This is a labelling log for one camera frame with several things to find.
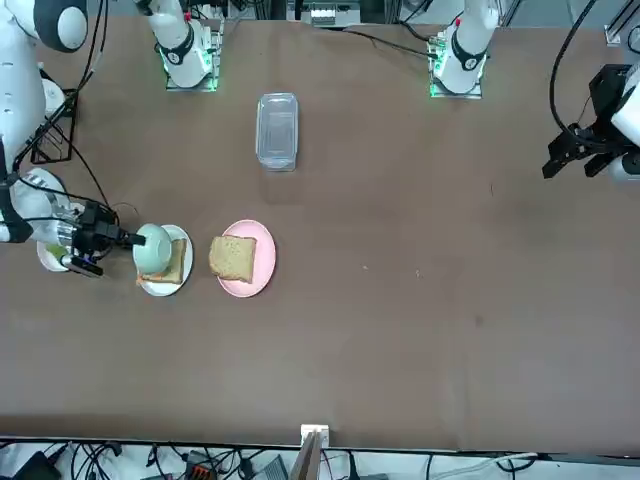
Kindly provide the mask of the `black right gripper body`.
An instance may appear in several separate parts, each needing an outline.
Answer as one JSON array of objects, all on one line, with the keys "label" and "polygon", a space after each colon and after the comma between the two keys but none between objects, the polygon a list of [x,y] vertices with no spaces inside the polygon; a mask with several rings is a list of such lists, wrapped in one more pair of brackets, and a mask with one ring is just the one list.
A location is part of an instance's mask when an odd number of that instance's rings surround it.
[{"label": "black right gripper body", "polygon": [[99,262],[116,245],[119,234],[118,215],[96,201],[87,201],[72,234],[69,269],[88,277],[102,277],[104,270]]}]

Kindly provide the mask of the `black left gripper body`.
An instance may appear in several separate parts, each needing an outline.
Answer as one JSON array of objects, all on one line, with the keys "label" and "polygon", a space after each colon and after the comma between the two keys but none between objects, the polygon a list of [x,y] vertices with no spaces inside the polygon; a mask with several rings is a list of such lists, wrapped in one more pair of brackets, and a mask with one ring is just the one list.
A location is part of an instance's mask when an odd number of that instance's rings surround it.
[{"label": "black left gripper body", "polygon": [[591,124],[593,139],[600,143],[627,143],[611,123],[611,118],[623,97],[630,64],[606,64],[589,82],[595,114]]}]

